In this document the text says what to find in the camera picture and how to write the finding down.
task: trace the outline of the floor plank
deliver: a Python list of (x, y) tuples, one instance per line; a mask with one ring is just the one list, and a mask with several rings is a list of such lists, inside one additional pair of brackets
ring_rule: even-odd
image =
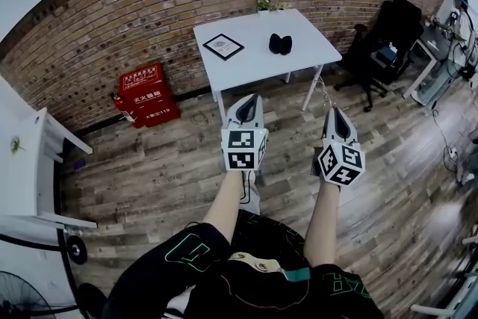
[[(270, 130), (267, 154), (256, 183), (264, 215), (305, 234), (316, 199), (310, 176), (314, 146), (320, 144), (328, 103), (317, 90), (305, 113), (300, 106), (313, 72), (283, 84), (272, 78), (225, 92), (226, 107), (251, 92), (264, 100)], [(427, 303), (437, 286), (450, 282), (468, 256), (460, 239), (478, 218), (474, 188), (459, 188), (444, 168), (444, 140), (431, 111), (401, 94), (413, 68), (363, 112), (359, 87), (340, 92), (332, 85), (347, 77), (337, 67), (324, 71), (334, 103), (356, 125), (367, 156), (367, 172), (341, 192), (338, 264), (359, 273), (388, 318), (412, 318), (409, 306)], [(85, 137), (94, 153), (72, 152), (62, 175), (66, 215), (95, 220), (85, 232), (89, 261), (73, 265), (77, 282), (92, 282), (106, 294), (136, 258), (201, 220), (224, 174), (220, 116), (211, 95), (180, 104), (182, 118), (135, 129), (127, 122)], [(456, 81), (438, 104), (436, 120), (447, 142), (462, 154), (473, 148), (467, 135), (478, 110), (463, 81)], [(76, 161), (85, 166), (74, 170)]]

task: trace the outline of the red box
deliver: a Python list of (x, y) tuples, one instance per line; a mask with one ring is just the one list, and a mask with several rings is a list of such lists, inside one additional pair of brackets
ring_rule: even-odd
[(151, 127), (181, 116), (160, 63), (127, 73), (119, 79), (118, 94), (137, 114), (141, 125)]

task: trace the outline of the picture frame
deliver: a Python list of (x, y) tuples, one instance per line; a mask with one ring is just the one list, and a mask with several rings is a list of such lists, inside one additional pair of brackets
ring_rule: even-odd
[(234, 41), (230, 37), (227, 37), (225, 34), (218, 34), (206, 43), (202, 44), (202, 46), (207, 48), (216, 56), (222, 58), (224, 61), (230, 59), (232, 56), (244, 49), (242, 44)]

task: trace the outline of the small plant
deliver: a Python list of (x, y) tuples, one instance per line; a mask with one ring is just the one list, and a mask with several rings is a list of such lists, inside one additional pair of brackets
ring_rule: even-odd
[(255, 5), (257, 11), (269, 11), (270, 10), (270, 0), (255, 0)]
[(13, 136), (12, 141), (10, 142), (10, 151), (14, 155), (18, 152), (18, 149), (25, 150), (20, 146), (20, 137)]
[(285, 3), (272, 4), (270, 6), (271, 11), (286, 10), (287, 8), (288, 6)]

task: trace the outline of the brick wall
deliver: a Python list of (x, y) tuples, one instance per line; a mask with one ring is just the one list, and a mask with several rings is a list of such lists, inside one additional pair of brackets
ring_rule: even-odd
[[(272, 0), (303, 12), (341, 52), (384, 0)], [(410, 0), (424, 14), (442, 0)], [(160, 61), (175, 94), (208, 85), (193, 26), (255, 11), (255, 0), (43, 0), (0, 44), (0, 73), (72, 130), (117, 114), (118, 77)]]

